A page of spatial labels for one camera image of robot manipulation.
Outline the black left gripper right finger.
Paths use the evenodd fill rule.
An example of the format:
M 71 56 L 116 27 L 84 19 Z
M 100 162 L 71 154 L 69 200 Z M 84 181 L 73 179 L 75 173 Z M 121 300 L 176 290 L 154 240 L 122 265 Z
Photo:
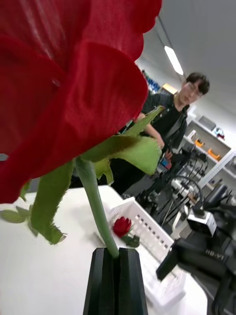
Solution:
M 120 278 L 118 313 L 120 315 L 147 315 L 140 257 L 135 249 L 120 248 Z

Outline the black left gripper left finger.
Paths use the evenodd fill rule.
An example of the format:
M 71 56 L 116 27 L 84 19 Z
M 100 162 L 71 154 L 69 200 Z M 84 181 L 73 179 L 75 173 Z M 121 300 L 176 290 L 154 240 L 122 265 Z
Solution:
M 83 314 L 117 315 L 119 258 L 107 248 L 96 248 L 92 254 Z

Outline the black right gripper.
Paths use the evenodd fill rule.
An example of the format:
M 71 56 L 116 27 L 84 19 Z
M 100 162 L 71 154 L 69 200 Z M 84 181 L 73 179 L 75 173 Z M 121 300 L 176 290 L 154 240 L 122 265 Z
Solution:
M 190 242 L 178 239 L 156 270 L 158 280 L 163 281 L 176 266 L 188 273 L 199 273 L 221 279 L 228 273 L 236 277 L 236 242 L 225 241 L 217 246 L 207 241 Z

